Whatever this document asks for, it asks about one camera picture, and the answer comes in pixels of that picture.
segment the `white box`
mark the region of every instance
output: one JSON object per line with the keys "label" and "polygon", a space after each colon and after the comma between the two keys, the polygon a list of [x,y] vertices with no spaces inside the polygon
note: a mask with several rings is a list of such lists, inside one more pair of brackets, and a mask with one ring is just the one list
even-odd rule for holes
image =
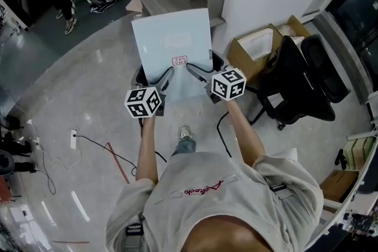
{"label": "white box", "polygon": [[171,66],[175,69],[164,91],[165,102],[206,94],[203,83],[187,71],[185,64],[213,69],[207,8],[150,16],[131,23],[148,83],[157,81]]}
{"label": "white box", "polygon": [[152,117],[161,104],[156,87],[128,90],[125,106],[132,118]]}
{"label": "white box", "polygon": [[247,79],[238,69],[215,74],[211,78],[211,92],[229,101],[244,94]]}

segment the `light blue board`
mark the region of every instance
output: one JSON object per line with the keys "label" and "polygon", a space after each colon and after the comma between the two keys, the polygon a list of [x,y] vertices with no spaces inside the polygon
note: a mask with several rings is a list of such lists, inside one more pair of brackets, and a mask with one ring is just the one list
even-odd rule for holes
{"label": "light blue board", "polygon": [[149,83],[158,80],[171,66],[175,68],[165,91],[167,101],[206,94],[204,83],[187,71],[185,61],[205,70],[213,69],[207,9],[141,18],[132,21],[132,27]]}

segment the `black and white marker cube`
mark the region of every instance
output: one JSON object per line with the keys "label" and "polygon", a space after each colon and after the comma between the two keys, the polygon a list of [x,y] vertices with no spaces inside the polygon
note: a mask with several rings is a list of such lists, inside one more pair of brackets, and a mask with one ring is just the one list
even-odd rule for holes
{"label": "black and white marker cube", "polygon": [[211,92],[229,101],[244,94],[246,81],[246,77],[238,68],[224,71],[213,75]]}
{"label": "black and white marker cube", "polygon": [[152,117],[161,99],[156,87],[128,90],[125,106],[133,118]]}

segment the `jeans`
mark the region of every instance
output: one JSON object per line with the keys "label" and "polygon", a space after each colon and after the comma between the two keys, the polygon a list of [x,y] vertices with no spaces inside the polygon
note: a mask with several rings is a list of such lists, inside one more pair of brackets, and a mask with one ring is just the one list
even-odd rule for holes
{"label": "jeans", "polygon": [[171,156],[174,156],[174,155],[176,155],[178,153],[191,153],[191,152],[195,152],[195,146],[196,146],[195,140],[193,140],[189,136],[183,137],[177,143],[176,150],[175,150],[175,152]]}

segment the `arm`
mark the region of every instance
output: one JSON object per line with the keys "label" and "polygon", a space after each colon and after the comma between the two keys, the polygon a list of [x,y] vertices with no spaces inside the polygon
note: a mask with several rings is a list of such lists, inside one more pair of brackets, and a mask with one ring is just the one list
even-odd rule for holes
{"label": "arm", "polygon": [[226,103],[244,163],[252,167],[255,160],[265,154],[264,146],[256,132],[250,127],[236,101],[231,100]]}
{"label": "arm", "polygon": [[155,115],[144,119],[141,147],[139,148],[138,164],[135,180],[150,179],[158,183],[154,141]]}

